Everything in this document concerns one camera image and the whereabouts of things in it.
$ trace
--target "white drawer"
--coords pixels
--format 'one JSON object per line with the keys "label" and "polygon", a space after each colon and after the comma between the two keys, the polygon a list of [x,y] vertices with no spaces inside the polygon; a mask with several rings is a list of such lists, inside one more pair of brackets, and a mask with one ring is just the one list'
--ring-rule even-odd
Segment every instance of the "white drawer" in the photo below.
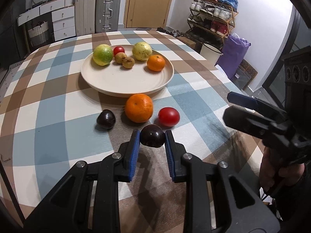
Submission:
{"label": "white drawer", "polygon": [[54,31],[66,29],[75,25],[75,17],[70,17],[53,22]]}
{"label": "white drawer", "polygon": [[68,37],[73,37],[75,35],[76,35],[76,28],[74,26],[54,32],[55,41]]}
{"label": "white drawer", "polygon": [[65,0],[55,0],[48,2],[40,6],[40,15],[48,13],[50,11],[58,10],[65,6]]}
{"label": "white drawer", "polygon": [[38,17],[40,15],[39,12],[39,7],[35,7],[27,12],[25,12],[24,14],[22,14],[21,16],[19,16],[17,18],[17,24],[18,26],[22,25],[23,23],[26,23],[29,20],[34,19],[35,17]]}
{"label": "white drawer", "polygon": [[65,0],[65,7],[72,5],[73,0]]}
{"label": "white drawer", "polygon": [[68,8],[64,8],[61,10],[53,11],[52,12],[52,22],[69,18],[69,17],[74,17],[75,16],[75,7],[70,6]]}

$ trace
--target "plastic bag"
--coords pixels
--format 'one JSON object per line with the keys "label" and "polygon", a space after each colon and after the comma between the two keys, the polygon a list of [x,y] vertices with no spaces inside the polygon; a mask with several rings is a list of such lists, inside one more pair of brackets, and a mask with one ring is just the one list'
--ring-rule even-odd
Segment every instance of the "plastic bag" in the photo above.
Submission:
{"label": "plastic bag", "polygon": [[216,62],[224,70],[229,79],[235,75],[250,46],[251,43],[240,38],[237,34],[229,35],[222,49],[223,55]]}

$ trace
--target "tangerine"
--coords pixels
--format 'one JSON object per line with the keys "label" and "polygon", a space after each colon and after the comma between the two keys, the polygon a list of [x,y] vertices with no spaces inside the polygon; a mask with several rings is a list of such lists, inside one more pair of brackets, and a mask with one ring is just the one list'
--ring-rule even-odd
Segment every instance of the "tangerine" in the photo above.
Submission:
{"label": "tangerine", "polygon": [[161,55],[151,55],[147,61],[147,66],[150,70],[159,72],[165,66],[165,60]]}
{"label": "tangerine", "polygon": [[145,94],[132,95],[125,103],[125,115],[134,123],[147,122],[153,113],[153,103]]}

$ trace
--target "beige plate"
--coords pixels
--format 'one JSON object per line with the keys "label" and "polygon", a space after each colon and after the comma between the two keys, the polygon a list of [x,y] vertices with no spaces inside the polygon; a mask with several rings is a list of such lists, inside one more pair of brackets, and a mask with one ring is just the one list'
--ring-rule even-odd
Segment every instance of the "beige plate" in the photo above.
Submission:
{"label": "beige plate", "polygon": [[[133,45],[119,45],[125,50],[128,57],[133,57]],[[166,65],[160,72],[153,72],[147,67],[147,61],[135,60],[131,69],[124,68],[113,59],[107,66],[99,66],[92,59],[93,53],[88,55],[83,62],[81,75],[94,89],[107,95],[129,97],[133,94],[154,93],[167,85],[174,76],[172,63],[161,55]]]}

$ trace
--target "hand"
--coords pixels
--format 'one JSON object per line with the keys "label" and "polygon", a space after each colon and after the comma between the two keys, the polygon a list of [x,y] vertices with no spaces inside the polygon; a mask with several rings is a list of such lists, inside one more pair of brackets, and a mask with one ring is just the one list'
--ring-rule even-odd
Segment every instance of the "hand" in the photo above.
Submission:
{"label": "hand", "polygon": [[[270,149],[265,147],[259,172],[259,182],[265,192],[274,185],[273,177],[275,175],[275,169],[270,163],[269,156]],[[294,164],[288,167],[282,167],[279,170],[279,176],[286,178],[285,185],[287,186],[295,185],[300,180],[303,173],[304,164]]]}

